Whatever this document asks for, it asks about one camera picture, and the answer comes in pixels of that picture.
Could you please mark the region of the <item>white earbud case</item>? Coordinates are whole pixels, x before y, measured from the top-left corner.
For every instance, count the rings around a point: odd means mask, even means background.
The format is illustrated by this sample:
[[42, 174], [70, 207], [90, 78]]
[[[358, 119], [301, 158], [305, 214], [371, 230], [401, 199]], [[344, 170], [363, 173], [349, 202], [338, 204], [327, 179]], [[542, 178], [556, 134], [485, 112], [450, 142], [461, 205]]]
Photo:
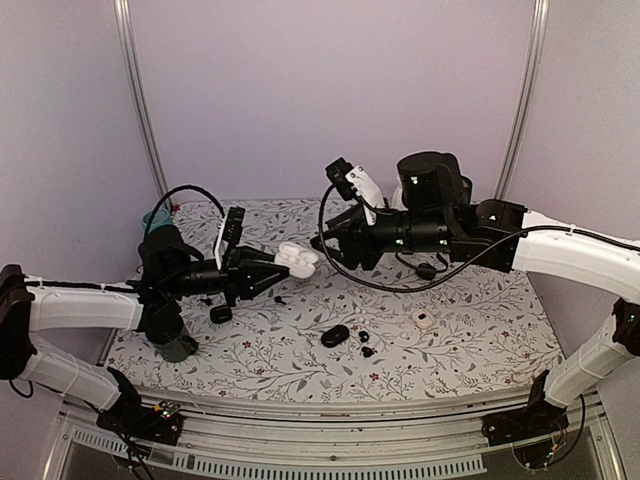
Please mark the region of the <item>white earbud case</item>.
[[319, 256], [294, 242], [282, 242], [274, 257], [274, 263], [287, 267], [289, 274], [298, 279], [308, 279], [316, 271]]

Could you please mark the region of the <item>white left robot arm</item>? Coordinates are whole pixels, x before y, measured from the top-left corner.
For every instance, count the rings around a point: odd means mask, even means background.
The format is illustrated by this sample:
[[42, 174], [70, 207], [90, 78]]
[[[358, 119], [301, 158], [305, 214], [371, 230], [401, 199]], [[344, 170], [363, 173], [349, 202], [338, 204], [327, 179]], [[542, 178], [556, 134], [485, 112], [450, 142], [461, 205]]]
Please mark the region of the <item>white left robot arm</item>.
[[125, 284], [89, 284], [28, 278], [17, 264], [1, 271], [1, 377], [22, 379], [72, 395], [108, 410], [128, 434], [148, 426], [148, 412], [128, 379], [98, 368], [37, 339], [48, 329], [102, 327], [142, 333], [160, 357], [180, 363], [198, 350], [181, 315], [180, 300], [222, 294], [211, 312], [215, 323], [231, 317], [238, 300], [253, 299], [290, 275], [274, 255], [237, 243], [241, 233], [224, 234], [223, 255], [205, 259], [186, 244], [177, 227], [147, 234], [138, 247], [143, 274]]

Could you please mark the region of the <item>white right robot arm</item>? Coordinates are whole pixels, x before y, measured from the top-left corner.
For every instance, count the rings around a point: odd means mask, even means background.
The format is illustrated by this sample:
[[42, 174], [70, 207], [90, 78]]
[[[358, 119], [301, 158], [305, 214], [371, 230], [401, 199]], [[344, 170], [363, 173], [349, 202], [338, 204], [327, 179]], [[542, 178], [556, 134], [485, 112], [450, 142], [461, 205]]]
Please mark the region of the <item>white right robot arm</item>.
[[360, 166], [329, 164], [330, 188], [354, 206], [318, 219], [313, 247], [347, 278], [373, 270], [386, 253], [442, 253], [459, 269], [477, 265], [546, 274], [618, 295], [604, 324], [532, 386], [517, 427], [537, 436], [585, 390], [639, 354], [639, 244], [553, 220], [523, 205], [471, 200], [472, 182], [451, 153], [411, 154], [397, 164], [387, 202]]

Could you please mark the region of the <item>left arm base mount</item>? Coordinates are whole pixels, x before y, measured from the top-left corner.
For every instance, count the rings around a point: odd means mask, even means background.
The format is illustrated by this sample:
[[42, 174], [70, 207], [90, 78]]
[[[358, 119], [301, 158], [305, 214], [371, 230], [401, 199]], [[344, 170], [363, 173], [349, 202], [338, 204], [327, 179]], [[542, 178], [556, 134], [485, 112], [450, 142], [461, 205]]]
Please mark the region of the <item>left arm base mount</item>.
[[181, 405], [163, 400], [143, 406], [141, 396], [123, 373], [112, 367], [107, 371], [116, 381], [120, 396], [112, 407], [98, 414], [96, 425], [127, 439], [176, 446], [185, 421]]

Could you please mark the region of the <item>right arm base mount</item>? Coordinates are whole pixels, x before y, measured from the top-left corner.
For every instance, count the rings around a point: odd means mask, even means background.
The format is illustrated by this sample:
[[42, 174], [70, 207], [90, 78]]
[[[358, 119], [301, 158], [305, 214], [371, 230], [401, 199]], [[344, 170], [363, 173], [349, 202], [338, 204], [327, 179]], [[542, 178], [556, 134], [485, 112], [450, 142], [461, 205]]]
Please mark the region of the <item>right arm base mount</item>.
[[490, 446], [560, 432], [569, 426], [567, 408], [552, 405], [547, 399], [544, 387], [548, 375], [549, 371], [545, 370], [535, 378], [524, 407], [482, 418], [481, 433]]

